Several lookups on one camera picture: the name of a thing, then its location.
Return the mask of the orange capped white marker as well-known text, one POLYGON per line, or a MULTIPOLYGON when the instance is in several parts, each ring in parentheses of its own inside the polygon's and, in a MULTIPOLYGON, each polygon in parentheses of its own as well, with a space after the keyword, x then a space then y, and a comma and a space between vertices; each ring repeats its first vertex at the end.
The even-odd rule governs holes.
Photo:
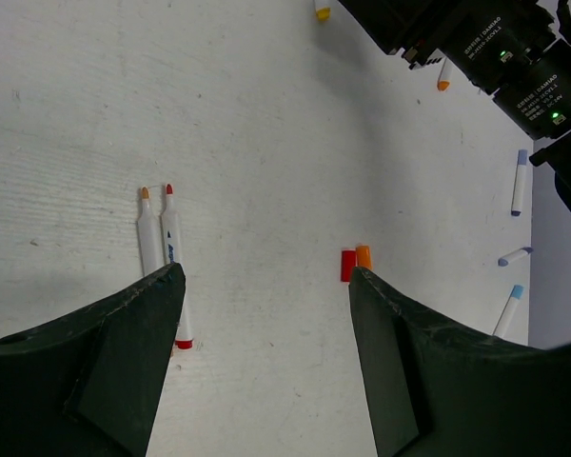
POLYGON ((149 190, 141 187, 141 212, 137 220, 137 232, 145 276, 165 264, 159 219, 153 211, 149 190))

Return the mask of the red white marker body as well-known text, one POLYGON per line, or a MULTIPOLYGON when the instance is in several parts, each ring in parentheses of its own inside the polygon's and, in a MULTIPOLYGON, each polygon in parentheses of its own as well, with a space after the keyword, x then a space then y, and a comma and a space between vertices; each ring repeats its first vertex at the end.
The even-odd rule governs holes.
MULTIPOLYGON (((170 183, 165 185, 165 208, 161 214, 163 244, 168 264, 179 264, 185 271, 181 221, 177 211, 174 190, 170 183)), ((179 325, 175 336, 175 346, 181 350, 192 349, 194 336, 191 326, 188 292, 185 291, 179 325)))

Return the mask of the orange marker cap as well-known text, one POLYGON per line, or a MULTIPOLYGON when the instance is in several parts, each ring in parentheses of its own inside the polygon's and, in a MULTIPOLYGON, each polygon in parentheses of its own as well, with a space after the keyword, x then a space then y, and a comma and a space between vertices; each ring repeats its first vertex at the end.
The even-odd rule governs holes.
POLYGON ((356 247, 357 266, 360 268, 373 269, 371 249, 369 245, 356 247))

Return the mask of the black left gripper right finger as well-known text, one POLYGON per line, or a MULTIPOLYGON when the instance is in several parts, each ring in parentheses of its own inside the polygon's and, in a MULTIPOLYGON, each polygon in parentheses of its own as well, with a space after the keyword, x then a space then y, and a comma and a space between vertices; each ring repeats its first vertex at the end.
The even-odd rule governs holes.
POLYGON ((571 456, 571 344, 487 335, 366 268, 349 299, 379 455, 571 456))

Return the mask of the red marker cap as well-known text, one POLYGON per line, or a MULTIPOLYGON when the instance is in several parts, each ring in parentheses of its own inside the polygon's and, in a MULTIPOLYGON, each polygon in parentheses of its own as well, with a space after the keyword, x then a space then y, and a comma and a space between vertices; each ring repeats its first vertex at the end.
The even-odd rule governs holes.
POLYGON ((343 283, 349 283, 353 269, 357 266, 357 252, 355 249, 343 249, 341 252, 341 274, 343 283))

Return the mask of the yellow capped white marker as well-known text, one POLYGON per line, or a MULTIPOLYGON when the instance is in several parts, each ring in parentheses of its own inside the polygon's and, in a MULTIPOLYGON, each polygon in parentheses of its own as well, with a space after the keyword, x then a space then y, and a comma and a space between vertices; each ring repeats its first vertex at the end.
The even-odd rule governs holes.
POLYGON ((330 18, 331 6, 329 0, 313 1, 316 18, 319 22, 325 22, 330 18))

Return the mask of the black left gripper left fingers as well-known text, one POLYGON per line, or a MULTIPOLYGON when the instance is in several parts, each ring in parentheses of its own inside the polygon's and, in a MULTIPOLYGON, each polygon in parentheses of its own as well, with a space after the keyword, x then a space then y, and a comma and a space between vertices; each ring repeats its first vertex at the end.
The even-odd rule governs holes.
POLYGON ((144 456, 186 291, 178 264, 0 339, 0 456, 144 456))

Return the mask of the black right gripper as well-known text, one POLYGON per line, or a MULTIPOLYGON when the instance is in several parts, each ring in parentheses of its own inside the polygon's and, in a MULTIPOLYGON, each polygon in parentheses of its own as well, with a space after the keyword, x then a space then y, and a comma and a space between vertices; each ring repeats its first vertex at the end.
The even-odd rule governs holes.
POLYGON ((529 137, 571 130, 571 10, 536 1, 343 0, 378 47, 413 70, 450 61, 529 137))

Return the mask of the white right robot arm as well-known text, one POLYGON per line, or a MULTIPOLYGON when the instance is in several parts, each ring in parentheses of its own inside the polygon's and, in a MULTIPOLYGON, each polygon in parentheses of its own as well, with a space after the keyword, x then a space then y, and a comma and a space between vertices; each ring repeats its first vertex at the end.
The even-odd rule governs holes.
POLYGON ((448 59, 531 139, 571 212, 571 11, 536 1, 343 0, 386 54, 413 70, 448 59))

